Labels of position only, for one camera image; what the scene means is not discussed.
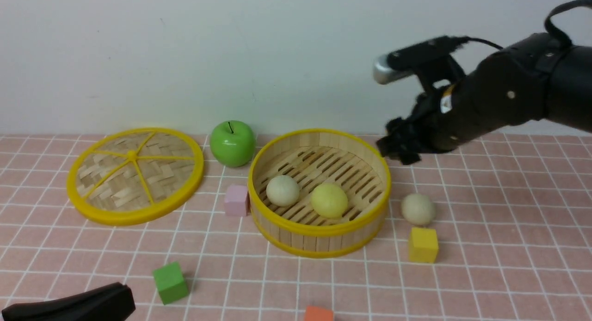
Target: yellow rim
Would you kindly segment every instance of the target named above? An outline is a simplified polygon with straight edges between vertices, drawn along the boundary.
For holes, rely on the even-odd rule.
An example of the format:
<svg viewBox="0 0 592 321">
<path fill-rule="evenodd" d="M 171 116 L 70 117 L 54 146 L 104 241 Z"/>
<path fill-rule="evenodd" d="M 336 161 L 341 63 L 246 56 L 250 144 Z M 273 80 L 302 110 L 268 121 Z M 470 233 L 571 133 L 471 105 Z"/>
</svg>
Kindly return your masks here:
<svg viewBox="0 0 592 321">
<path fill-rule="evenodd" d="M 386 183 L 387 186 L 385 188 L 385 191 L 384 191 L 380 201 L 378 202 L 378 204 L 376 205 L 376 207 L 372 211 L 364 214 L 361 217 L 358 217 L 353 222 L 345 222 L 343 224 L 336 224 L 336 225 L 331 225 L 331 226 L 320 227 L 320 226 L 309 226 L 309 225 L 300 224 L 297 222 L 292 222 L 290 220 L 287 220 L 286 218 L 278 216 L 277 214 L 273 213 L 273 211 L 270 208 L 265 206 L 263 201 L 261 201 L 261 199 L 259 198 L 259 195 L 257 194 L 257 191 L 255 190 L 254 182 L 253 182 L 254 168 L 257 166 L 260 157 L 268 148 L 273 146 L 275 143 L 277 143 L 285 138 L 291 137 L 293 135 L 305 134 L 305 133 L 333 133 L 333 134 L 338 134 L 340 136 L 348 137 L 348 138 L 351 138 L 357 142 L 360 142 L 368 150 L 372 151 L 376 155 L 376 157 L 381 161 L 382 167 L 384 168 L 384 171 L 387 175 L 388 181 Z M 377 216 L 380 215 L 380 213 L 381 213 L 381 211 L 383 211 L 384 207 L 389 204 L 389 196 L 391 194 L 391 172 L 389 170 L 389 165 L 387 164 L 387 161 L 384 160 L 384 158 L 380 155 L 378 150 L 373 148 L 370 144 L 368 144 L 367 142 L 365 142 L 364 140 L 362 140 L 359 137 L 353 136 L 351 134 L 343 133 L 342 131 L 333 130 L 333 129 L 304 129 L 304 130 L 292 131 L 291 133 L 277 137 L 277 138 L 273 139 L 271 142 L 269 142 L 268 144 L 266 144 L 265 146 L 263 146 L 263 148 L 255 156 L 253 163 L 251 164 L 251 167 L 249 169 L 249 181 L 248 181 L 247 185 L 249 188 L 249 195 L 252 198 L 254 205 L 257 207 L 257 209 L 260 211 L 260 213 L 265 218 L 267 218 L 269 221 L 271 221 L 273 224 L 276 224 L 280 228 L 284 228 L 286 230 L 289 230 L 291 232 L 294 232 L 294 233 L 297 233 L 300 235 L 318 236 L 318 237 L 334 236 L 334 235 L 342 235 L 342 234 L 351 232 L 353 230 L 357 230 L 358 228 L 365 226 L 366 224 L 368 224 L 369 222 L 371 222 Z"/>
<path fill-rule="evenodd" d="M 194 156 L 191 157 L 191 159 L 195 161 L 194 170 L 191 173 L 190 177 L 188 178 L 186 183 L 183 185 L 183 187 L 181 187 L 179 190 L 177 190 L 173 195 L 167 197 L 167 199 L 165 199 L 159 203 L 154 203 L 154 201 L 152 200 L 152 195 L 150 195 L 150 192 L 148 190 L 148 186 L 146 185 L 146 181 L 142 177 L 142 173 L 140 172 L 137 163 L 135 162 L 135 160 L 127 159 L 124 162 L 124 164 L 119 165 L 118 167 L 116 167 L 116 169 L 112 170 L 108 175 L 103 177 L 101 179 L 101 181 L 98 182 L 95 187 L 102 184 L 102 182 L 105 182 L 113 173 L 118 171 L 118 169 L 123 167 L 125 164 L 132 162 L 132 163 L 134 163 L 136 170 L 138 171 L 138 174 L 140 176 L 140 180 L 142 182 L 142 186 L 144 187 L 144 190 L 146 190 L 146 193 L 147 193 L 148 198 L 150 199 L 150 202 L 152 205 L 150 207 L 146 207 L 141 210 L 125 211 L 125 212 L 106 211 L 106 210 L 98 209 L 96 207 L 91 206 L 89 203 L 87 203 L 85 201 L 85 199 L 89 194 L 92 193 L 92 191 L 86 193 L 86 195 L 81 196 L 78 193 L 78 190 L 76 189 L 76 175 L 78 173 L 78 169 L 80 168 L 80 166 L 82 165 L 82 163 L 84 162 L 86 157 L 92 153 L 109 154 L 109 153 L 97 150 L 102 145 L 106 144 L 106 142 L 112 141 L 112 140 L 119 138 L 119 137 L 128 136 L 128 135 L 137 134 L 137 133 L 150 133 L 150 136 L 148 136 L 148 138 L 146 138 L 146 140 L 144 140 L 144 142 L 136 150 L 136 154 L 140 153 L 140 150 L 142 149 L 144 144 L 146 144 L 146 142 L 148 142 L 148 140 L 152 136 L 154 136 L 156 133 L 170 134 L 170 135 L 180 138 L 181 140 L 186 142 L 186 144 L 188 146 L 190 146 L 190 148 L 194 154 Z M 189 157 L 173 157 L 173 156 L 171 156 L 171 157 L 154 157 L 154 156 L 150 156 L 149 159 L 159 159 L 159 158 L 160 159 L 173 159 L 173 160 L 175 160 L 175 159 L 187 160 Z M 92 220 L 93 222 L 99 222 L 100 224 L 105 224 L 108 226 L 137 225 L 137 224 L 142 224 L 144 222 L 149 222 L 151 220 L 155 220 L 157 218 L 160 218 L 166 214 L 171 213 L 173 210 L 175 210 L 175 209 L 179 208 L 181 205 L 183 205 L 183 203 L 185 203 L 189 198 L 191 198 L 191 196 L 194 194 L 195 190 L 199 187 L 199 183 L 201 182 L 203 172 L 204 172 L 204 155 L 203 155 L 203 152 L 201 152 L 201 148 L 199 147 L 199 145 L 197 144 L 197 142 L 193 138 L 185 135 L 184 133 L 180 133 L 179 131 L 170 130 L 170 129 L 163 129 L 163 128 L 131 129 L 131 130 L 123 131 L 121 133 L 117 133 L 117 134 L 113 134 L 111 136 L 108 136 L 108 137 L 102 139 L 101 141 L 96 142 L 93 146 L 91 146 L 89 149 L 87 149 L 85 152 L 83 152 L 78 157 L 78 159 L 76 159 L 74 164 L 72 165 L 72 168 L 68 174 L 68 179 L 66 181 L 66 190 L 68 192 L 68 197 L 70 198 L 72 205 L 74 205 L 74 207 L 76 207 L 76 209 L 83 216 L 85 216 L 89 220 Z"/>
<path fill-rule="evenodd" d="M 253 216 L 253 222 L 255 223 L 255 226 L 257 226 L 257 228 L 259 229 L 259 232 L 261 233 L 261 235 L 265 239 L 267 239 L 270 243 L 272 243 L 272 245 L 274 245 L 275 247 L 281 249 L 284 252 L 290 253 L 292 255 L 302 256 L 303 258 L 311 258 L 311 259 L 338 258 L 339 256 L 344 256 L 344 255 L 353 253 L 353 252 L 357 251 L 358 249 L 361 249 L 366 244 L 368 244 L 372 239 L 374 239 L 376 237 L 376 235 L 378 234 L 378 232 L 380 232 L 380 230 L 382 229 L 382 225 L 384 224 L 384 220 L 383 220 L 382 222 L 380 222 L 380 224 L 378 225 L 378 228 L 376 229 L 375 232 L 372 233 L 372 235 L 370 235 L 369 237 L 367 237 L 366 239 L 364 239 L 363 241 L 360 241 L 359 243 L 357 243 L 355 245 L 351 245 L 351 247 L 339 249 L 338 251 L 332 251 L 332 252 L 313 252 L 313 251 L 303 251 L 302 249 L 290 247 L 288 245 L 285 245 L 285 244 L 279 242 L 277 239 L 275 239 L 274 237 L 269 235 L 269 233 L 265 232 L 263 228 L 261 228 L 261 225 L 259 224 L 259 222 L 257 221 L 257 218 L 255 216 Z"/>
</svg>

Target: black object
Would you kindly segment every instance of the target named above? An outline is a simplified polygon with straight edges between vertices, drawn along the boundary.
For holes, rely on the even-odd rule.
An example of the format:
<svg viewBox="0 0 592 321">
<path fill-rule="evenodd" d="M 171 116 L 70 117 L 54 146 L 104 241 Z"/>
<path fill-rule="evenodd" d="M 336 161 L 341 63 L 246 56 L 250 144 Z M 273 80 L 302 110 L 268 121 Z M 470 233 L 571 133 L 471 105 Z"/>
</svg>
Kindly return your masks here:
<svg viewBox="0 0 592 321">
<path fill-rule="evenodd" d="M 386 125 L 376 142 L 381 155 L 403 165 L 420 161 L 420 153 L 448 153 L 491 131 L 548 119 L 592 133 L 592 47 L 573 45 L 550 21 L 592 0 L 562 4 L 545 19 L 546 33 L 502 48 L 470 37 L 438 37 L 379 58 L 380 84 L 416 75 L 424 92 L 412 113 Z M 477 41 L 499 51 L 465 75 L 450 56 Z M 436 88 L 446 80 L 450 84 Z"/>
<path fill-rule="evenodd" d="M 124 321 L 136 310 L 131 289 L 112 283 L 48 302 L 13 304 L 2 310 L 4 321 Z"/>
</svg>

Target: orange cube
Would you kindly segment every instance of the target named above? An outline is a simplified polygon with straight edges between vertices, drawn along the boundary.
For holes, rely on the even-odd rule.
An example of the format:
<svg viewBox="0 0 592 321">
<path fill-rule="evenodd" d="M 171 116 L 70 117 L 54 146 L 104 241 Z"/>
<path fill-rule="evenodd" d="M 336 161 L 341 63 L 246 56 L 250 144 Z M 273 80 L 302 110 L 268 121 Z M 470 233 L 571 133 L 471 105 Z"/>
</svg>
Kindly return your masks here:
<svg viewBox="0 0 592 321">
<path fill-rule="evenodd" d="M 304 315 L 304 321 L 333 321 L 333 311 L 317 306 L 308 306 Z"/>
</svg>

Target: pink tile floor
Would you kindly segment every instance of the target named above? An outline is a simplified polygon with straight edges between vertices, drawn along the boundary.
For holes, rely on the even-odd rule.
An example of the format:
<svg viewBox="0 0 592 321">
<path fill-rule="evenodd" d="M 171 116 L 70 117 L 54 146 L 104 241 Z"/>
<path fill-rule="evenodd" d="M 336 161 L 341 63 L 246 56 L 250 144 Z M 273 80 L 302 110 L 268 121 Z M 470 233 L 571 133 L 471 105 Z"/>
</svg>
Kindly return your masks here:
<svg viewBox="0 0 592 321">
<path fill-rule="evenodd" d="M 382 232 L 326 260 L 287 255 L 251 217 L 224 215 L 224 190 L 245 184 L 247 167 L 212 161 L 206 137 L 207 176 L 181 209 L 131 228 L 85 220 L 65 180 L 94 140 L 0 136 L 0 308 L 121 281 L 131 321 L 301 321 L 308 305 L 337 321 L 591 319 L 592 138 L 491 134 L 413 167 L 391 162 Z M 399 200 L 410 192 L 438 205 L 435 265 L 407 261 Z M 192 293 L 162 306 L 151 272 L 172 261 Z"/>
</svg>

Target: pink cube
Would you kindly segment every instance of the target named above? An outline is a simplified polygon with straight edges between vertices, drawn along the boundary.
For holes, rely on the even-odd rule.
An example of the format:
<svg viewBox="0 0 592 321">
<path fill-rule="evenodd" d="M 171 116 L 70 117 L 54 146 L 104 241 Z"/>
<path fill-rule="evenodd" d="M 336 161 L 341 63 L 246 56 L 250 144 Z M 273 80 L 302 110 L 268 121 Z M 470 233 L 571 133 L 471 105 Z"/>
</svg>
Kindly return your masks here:
<svg viewBox="0 0 592 321">
<path fill-rule="evenodd" d="M 249 190 L 247 186 L 230 185 L 224 195 L 224 211 L 227 216 L 247 216 L 249 213 Z"/>
</svg>

